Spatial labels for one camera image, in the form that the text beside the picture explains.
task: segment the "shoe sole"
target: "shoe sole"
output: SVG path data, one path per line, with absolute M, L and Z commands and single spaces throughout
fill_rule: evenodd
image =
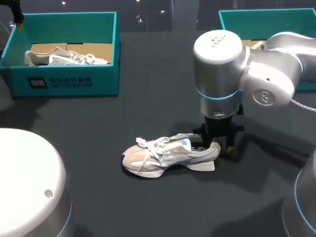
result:
M 183 164 L 183 166 L 194 171 L 210 172 L 210 171 L 215 170 L 214 161 L 209 161 L 209 162 L 199 163 L 199 164 Z M 153 171 L 153 172 L 137 172 L 135 170 L 131 170 L 126 167 L 125 169 L 135 175 L 138 175 L 144 178 L 159 178 L 168 168 Z

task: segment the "teal shoe box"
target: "teal shoe box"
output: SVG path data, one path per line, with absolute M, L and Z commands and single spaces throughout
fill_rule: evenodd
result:
M 120 40 L 116 12 L 24 14 L 0 60 L 0 74 L 12 96 L 102 96 L 119 92 Z M 108 43 L 108 65 L 25 66 L 37 43 Z
M 267 40 L 285 31 L 316 38 L 313 8 L 220 10 L 219 23 L 219 29 L 232 31 L 242 40 Z M 300 82 L 296 90 L 316 91 L 316 83 Z

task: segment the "shoe heel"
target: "shoe heel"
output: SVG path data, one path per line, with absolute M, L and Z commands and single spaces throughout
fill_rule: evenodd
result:
M 187 168 L 194 171 L 214 171 L 214 161 L 199 163 L 199 164 L 187 164 Z

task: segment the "box label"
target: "box label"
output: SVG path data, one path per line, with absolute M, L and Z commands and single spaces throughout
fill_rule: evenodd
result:
M 49 84 L 52 88 L 87 88 L 92 87 L 90 77 L 73 78 L 49 78 Z
M 32 89 L 47 89 L 47 84 L 43 77 L 28 77 Z

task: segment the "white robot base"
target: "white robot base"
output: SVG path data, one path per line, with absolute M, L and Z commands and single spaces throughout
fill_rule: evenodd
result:
M 73 237 L 64 164 L 44 138 L 0 128 L 0 237 Z

